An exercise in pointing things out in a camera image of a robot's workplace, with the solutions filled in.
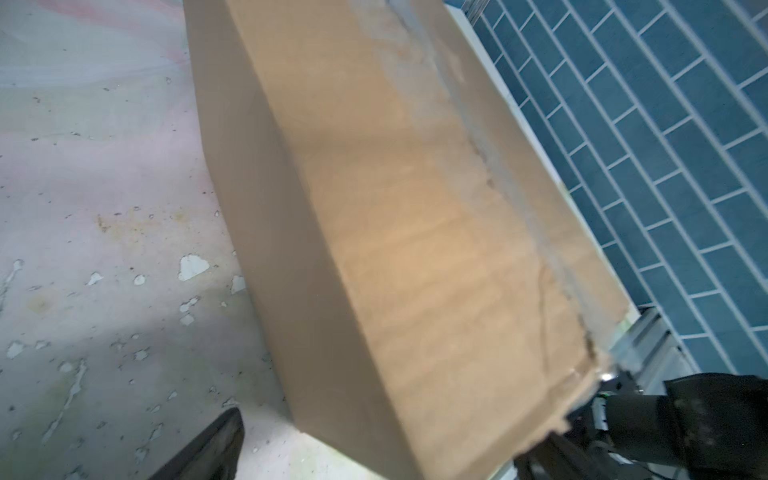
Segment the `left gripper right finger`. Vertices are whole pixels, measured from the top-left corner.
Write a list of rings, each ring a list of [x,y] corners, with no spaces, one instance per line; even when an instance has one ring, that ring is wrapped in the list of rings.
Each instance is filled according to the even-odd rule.
[[[644,466],[618,460],[605,448],[582,448],[569,438],[550,434],[528,452],[513,460],[518,479],[653,479]]]

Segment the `brown cardboard express box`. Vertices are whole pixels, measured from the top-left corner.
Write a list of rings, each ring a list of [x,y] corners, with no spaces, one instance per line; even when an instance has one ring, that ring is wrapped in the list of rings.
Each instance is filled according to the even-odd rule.
[[[637,312],[446,5],[184,13],[296,427],[390,479],[487,479],[565,431]]]

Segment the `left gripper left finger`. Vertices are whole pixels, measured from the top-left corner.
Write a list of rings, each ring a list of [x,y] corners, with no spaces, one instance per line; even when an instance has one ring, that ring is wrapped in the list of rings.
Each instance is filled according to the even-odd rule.
[[[241,411],[229,408],[156,471],[150,480],[230,480],[245,439]]]

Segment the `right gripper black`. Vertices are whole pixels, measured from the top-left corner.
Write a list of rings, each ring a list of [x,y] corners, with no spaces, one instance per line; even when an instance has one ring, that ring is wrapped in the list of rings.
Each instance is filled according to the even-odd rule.
[[[591,443],[629,461],[684,469],[691,479],[767,477],[767,380],[699,373],[651,395],[632,378],[595,397]]]

